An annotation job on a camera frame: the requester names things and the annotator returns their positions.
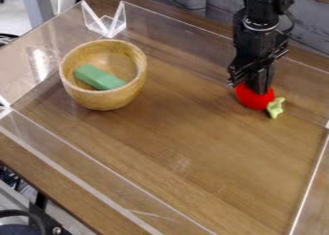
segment wooden table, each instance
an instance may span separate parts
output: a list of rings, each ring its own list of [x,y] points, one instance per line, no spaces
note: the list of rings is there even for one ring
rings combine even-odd
[[[103,14],[115,11],[119,1],[90,3]],[[224,25],[157,2],[125,1],[231,34]],[[60,15],[54,24],[63,20],[63,29],[75,27],[75,13],[72,9]],[[2,162],[100,234],[151,233],[107,197],[164,234],[285,234],[328,135],[329,77],[316,69],[328,69],[329,60],[292,48],[291,60],[277,64],[275,80],[277,93],[288,98],[287,113],[272,120],[240,106],[224,85],[235,55],[231,41],[189,26],[173,30],[177,22],[153,21],[144,11],[135,16],[129,31],[117,38],[148,54],[149,77],[137,99],[117,111],[91,111],[72,101],[54,74],[15,102],[19,115],[3,120],[3,126],[15,122],[16,133],[34,143],[23,147],[14,137],[0,136]],[[153,33],[157,25],[167,31]],[[2,50],[4,55],[34,34]],[[87,30],[76,28],[75,35],[84,34]],[[184,51],[192,40],[193,49]],[[63,51],[72,42],[80,43],[79,38],[72,37]],[[16,71],[22,67],[6,66]],[[40,152],[51,163],[38,157]],[[114,192],[114,172],[148,192],[133,207],[132,189]],[[168,205],[181,212],[175,213],[181,215],[176,223],[172,213],[147,212],[160,205],[152,196],[164,202],[164,212],[172,212]]]

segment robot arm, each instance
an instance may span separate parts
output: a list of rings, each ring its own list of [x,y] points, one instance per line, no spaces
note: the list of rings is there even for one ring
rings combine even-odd
[[[288,12],[293,0],[243,0],[244,9],[235,15],[235,47],[237,55],[229,66],[229,86],[245,82],[259,94],[265,94],[275,78],[275,60],[288,52],[288,36],[293,26],[279,30],[280,15]]]

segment red fruit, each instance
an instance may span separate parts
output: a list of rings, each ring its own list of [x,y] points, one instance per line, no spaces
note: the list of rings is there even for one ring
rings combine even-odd
[[[245,83],[239,84],[236,88],[237,100],[240,103],[255,110],[265,110],[268,104],[275,101],[275,89],[271,88],[265,94],[259,94]]]

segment wooden bowl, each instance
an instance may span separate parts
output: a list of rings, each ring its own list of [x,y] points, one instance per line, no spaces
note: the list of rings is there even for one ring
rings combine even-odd
[[[75,70],[84,64],[102,68],[128,83],[110,91],[98,91],[76,79]],[[114,110],[129,104],[140,94],[147,78],[147,57],[133,44],[115,39],[88,42],[66,55],[59,75],[71,97],[94,110]]]

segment green sponge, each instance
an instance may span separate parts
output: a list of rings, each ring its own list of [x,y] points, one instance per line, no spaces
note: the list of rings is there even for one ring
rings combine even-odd
[[[82,65],[75,71],[75,77],[100,91],[108,91],[125,85],[127,82],[91,64]]]

